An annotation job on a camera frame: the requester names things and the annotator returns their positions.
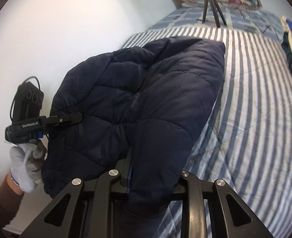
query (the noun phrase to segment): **triangular cutout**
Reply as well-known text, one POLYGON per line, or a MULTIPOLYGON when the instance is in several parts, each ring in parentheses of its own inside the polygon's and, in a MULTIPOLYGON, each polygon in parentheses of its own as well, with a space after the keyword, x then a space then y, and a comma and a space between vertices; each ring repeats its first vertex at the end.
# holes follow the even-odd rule
POLYGON ((66 194, 58 202, 58 204, 49 212, 49 214, 46 215, 44 219, 45 223, 58 226, 58 227, 61 226, 70 198, 71 198, 71 194, 70 193, 66 194))
POLYGON ((245 225, 252 221, 250 216, 245 212, 244 209, 242 209, 242 207, 231 194, 226 195, 226 200, 230 209, 234 226, 245 225))

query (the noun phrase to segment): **metal screw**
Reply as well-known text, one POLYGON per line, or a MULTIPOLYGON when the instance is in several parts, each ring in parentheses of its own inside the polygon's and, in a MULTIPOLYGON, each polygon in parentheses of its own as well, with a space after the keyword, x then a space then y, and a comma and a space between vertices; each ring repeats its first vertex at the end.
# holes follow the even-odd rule
POLYGON ((108 174, 109 174, 110 176, 116 176, 116 175, 118 175, 118 171, 117 171, 116 169, 113 169, 113 170, 110 170, 110 171, 108 172, 108 174))
POLYGON ((81 184, 81 182, 82 182, 82 181, 81 181, 80 178, 75 178, 75 179, 72 180, 72 184, 73 184, 73 185, 79 185, 79 184, 81 184))
POLYGON ((225 185, 225 181, 222 180, 222 179, 217 179, 216 180, 216 184, 219 185, 219 186, 224 186, 225 185))
POLYGON ((185 171, 185 170, 181 171, 181 176, 188 177, 189 175, 190 173, 188 171, 185 171))

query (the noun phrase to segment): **hand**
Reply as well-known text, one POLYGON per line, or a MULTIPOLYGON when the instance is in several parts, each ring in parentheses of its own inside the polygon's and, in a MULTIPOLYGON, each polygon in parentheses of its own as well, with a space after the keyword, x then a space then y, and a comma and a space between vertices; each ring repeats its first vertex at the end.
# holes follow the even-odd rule
POLYGON ((46 152, 41 140, 36 140, 35 144, 18 144, 10 149, 10 173, 22 191, 33 192, 42 183, 41 168, 46 152))

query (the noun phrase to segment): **blue patterned bedding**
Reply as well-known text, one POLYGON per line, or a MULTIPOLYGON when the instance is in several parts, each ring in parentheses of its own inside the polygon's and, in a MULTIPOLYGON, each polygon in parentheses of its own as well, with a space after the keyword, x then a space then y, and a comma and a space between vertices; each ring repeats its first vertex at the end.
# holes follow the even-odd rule
MULTIPOLYGON (((292 75, 280 42, 227 28, 148 30, 122 48, 171 37, 222 41, 224 83, 185 170, 224 179, 275 238, 292 232, 292 75)), ((179 238, 182 203, 172 202, 155 238, 179 238)), ((211 225, 206 206, 207 228, 211 225)))
MULTIPOLYGON (((283 28, 280 20, 274 14, 261 11, 245 11, 222 8, 229 29, 240 29, 255 34, 261 34, 282 42, 283 28)), ((172 27, 216 27, 212 10, 208 7, 206 22, 202 24, 203 7, 180 8, 153 25, 150 29, 172 27)), ((220 18, 221 27, 225 27, 220 18)))

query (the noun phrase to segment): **brown sleeve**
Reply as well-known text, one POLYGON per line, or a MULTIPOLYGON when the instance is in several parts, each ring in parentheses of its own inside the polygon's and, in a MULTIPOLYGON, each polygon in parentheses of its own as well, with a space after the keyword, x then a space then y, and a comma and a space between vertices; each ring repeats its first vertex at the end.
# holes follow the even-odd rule
POLYGON ((15 217, 22 198, 23 196, 13 192, 5 179, 0 186, 0 229, 15 217))

